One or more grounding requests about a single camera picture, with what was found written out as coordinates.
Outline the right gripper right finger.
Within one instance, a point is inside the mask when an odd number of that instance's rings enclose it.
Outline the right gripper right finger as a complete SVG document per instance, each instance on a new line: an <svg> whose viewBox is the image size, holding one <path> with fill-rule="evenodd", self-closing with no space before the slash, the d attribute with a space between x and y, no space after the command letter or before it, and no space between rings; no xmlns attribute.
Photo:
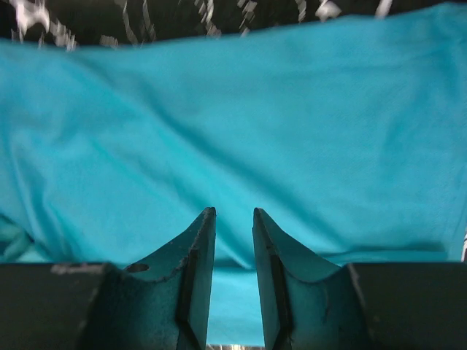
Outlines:
<svg viewBox="0 0 467 350"><path fill-rule="evenodd" d="M338 266L263 210L252 235L267 349L464 349L466 264Z"/></svg>

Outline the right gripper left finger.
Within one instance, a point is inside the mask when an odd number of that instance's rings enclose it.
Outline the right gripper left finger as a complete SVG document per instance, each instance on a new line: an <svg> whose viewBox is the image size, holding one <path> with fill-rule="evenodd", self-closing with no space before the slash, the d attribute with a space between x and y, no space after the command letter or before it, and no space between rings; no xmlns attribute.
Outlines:
<svg viewBox="0 0 467 350"><path fill-rule="evenodd" d="M3 349L204 349L216 211L145 258L1 265Z"/></svg>

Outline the teal t shirt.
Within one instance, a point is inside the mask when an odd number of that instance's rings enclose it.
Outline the teal t shirt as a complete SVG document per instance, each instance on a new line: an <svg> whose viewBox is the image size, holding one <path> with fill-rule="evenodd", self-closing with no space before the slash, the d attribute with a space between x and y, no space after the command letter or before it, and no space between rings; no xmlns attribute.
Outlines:
<svg viewBox="0 0 467 350"><path fill-rule="evenodd" d="M333 263L458 261L466 6L142 47L1 41L1 261L137 261L217 210L208 339L263 342L260 207Z"/></svg>

